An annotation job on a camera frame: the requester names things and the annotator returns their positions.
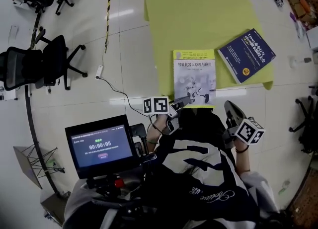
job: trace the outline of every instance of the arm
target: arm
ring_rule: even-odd
[[[160,114],[156,121],[154,122],[154,125],[156,128],[158,128],[160,131],[162,131],[166,127],[166,121],[167,121],[167,115]],[[153,126],[149,127],[149,130],[147,132],[147,147],[149,152],[154,152],[156,144],[161,136],[161,133],[155,129]]]
[[[243,143],[240,139],[234,141],[234,145],[237,151],[243,151],[247,148],[247,145]],[[240,176],[242,173],[250,171],[248,150],[243,153],[237,153],[237,173]]]

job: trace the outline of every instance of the red button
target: red button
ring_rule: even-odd
[[[117,188],[122,188],[122,187],[124,187],[124,186],[125,186],[125,183],[124,183],[123,179],[117,179],[117,180],[115,180],[115,187],[117,187]]]

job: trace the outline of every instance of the book cover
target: book cover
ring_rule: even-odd
[[[255,29],[228,43],[218,53],[237,83],[246,81],[276,57]]]
[[[173,51],[174,99],[188,96],[185,108],[211,107],[216,96],[213,50]]]

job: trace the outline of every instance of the screen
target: screen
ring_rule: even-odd
[[[79,167],[132,156],[124,125],[71,136]]]

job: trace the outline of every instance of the table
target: table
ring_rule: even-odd
[[[215,49],[261,25],[249,0],[145,0],[161,95],[173,97],[173,50]],[[217,88],[237,86],[215,53]],[[271,89],[274,69],[269,63],[241,85],[263,83]]]

